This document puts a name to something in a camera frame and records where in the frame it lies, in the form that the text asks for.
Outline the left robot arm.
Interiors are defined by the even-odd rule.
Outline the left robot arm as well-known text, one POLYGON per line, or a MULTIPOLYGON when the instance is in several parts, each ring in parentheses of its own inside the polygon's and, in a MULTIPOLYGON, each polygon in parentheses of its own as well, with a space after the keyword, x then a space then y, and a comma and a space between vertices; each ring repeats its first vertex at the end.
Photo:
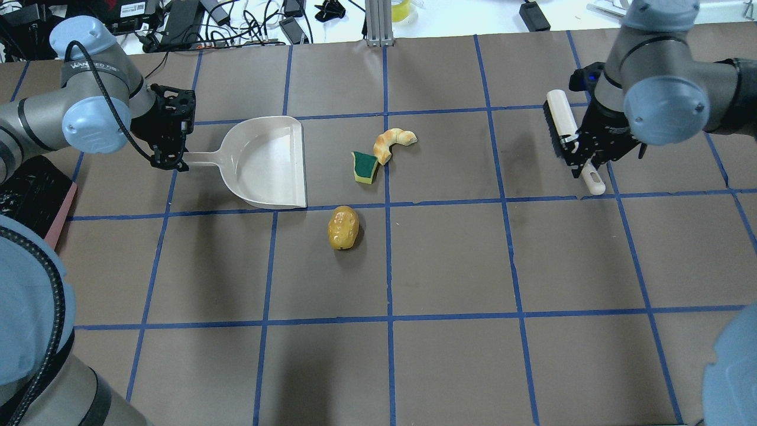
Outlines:
MULTIPOLYGON (((2 183, 26 162, 73 147, 110 154, 136 140, 152 167, 187 172, 196 95, 149 85, 105 25, 70 17, 50 35, 60 88, 2 106, 2 183)), ((2 216, 2 424, 149 425, 73 353, 76 297, 59 256, 29 225, 2 216)))

